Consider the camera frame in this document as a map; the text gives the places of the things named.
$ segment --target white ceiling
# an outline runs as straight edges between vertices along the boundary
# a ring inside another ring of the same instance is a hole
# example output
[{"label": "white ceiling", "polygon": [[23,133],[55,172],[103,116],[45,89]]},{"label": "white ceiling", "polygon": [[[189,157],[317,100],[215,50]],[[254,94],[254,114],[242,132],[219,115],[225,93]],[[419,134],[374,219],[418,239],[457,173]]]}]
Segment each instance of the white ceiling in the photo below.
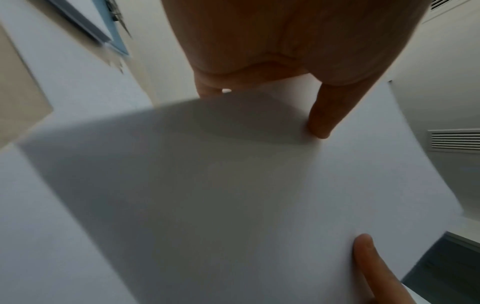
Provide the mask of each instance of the white ceiling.
[{"label": "white ceiling", "polygon": [[[427,130],[480,128],[479,16],[480,1],[470,0],[428,20],[392,69],[393,93],[424,147]],[[465,215],[480,220],[480,154],[428,155]]]}]

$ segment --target vent grille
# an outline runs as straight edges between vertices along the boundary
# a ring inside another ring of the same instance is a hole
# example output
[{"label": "vent grille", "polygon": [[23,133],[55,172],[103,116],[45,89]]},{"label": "vent grille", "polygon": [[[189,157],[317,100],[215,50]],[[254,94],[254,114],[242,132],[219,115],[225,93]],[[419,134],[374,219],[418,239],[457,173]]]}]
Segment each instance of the vent grille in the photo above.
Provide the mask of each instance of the vent grille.
[{"label": "vent grille", "polygon": [[431,130],[430,150],[480,153],[480,129]]},{"label": "vent grille", "polygon": [[445,3],[449,2],[450,0],[432,0],[430,10],[433,11],[444,5]]}]

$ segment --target white paper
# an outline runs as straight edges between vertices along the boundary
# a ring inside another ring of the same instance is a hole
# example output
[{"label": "white paper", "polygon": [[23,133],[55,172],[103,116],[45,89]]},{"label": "white paper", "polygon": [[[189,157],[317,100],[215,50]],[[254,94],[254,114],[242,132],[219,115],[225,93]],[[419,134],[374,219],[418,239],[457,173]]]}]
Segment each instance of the white paper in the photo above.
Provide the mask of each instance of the white paper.
[{"label": "white paper", "polygon": [[22,149],[140,303],[363,303],[358,234],[402,278],[461,209],[386,84],[327,140],[307,116],[226,94]]}]

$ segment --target skin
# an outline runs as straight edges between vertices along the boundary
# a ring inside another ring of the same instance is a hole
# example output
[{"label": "skin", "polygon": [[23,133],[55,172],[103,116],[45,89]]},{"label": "skin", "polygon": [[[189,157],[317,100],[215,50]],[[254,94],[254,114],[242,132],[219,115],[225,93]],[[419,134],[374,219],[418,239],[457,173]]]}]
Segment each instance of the skin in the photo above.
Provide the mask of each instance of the skin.
[{"label": "skin", "polygon": [[162,0],[200,97],[312,73],[326,138],[410,39],[429,0]]},{"label": "skin", "polygon": [[372,237],[362,234],[353,243],[353,257],[375,296],[372,303],[415,304],[375,249]]}]

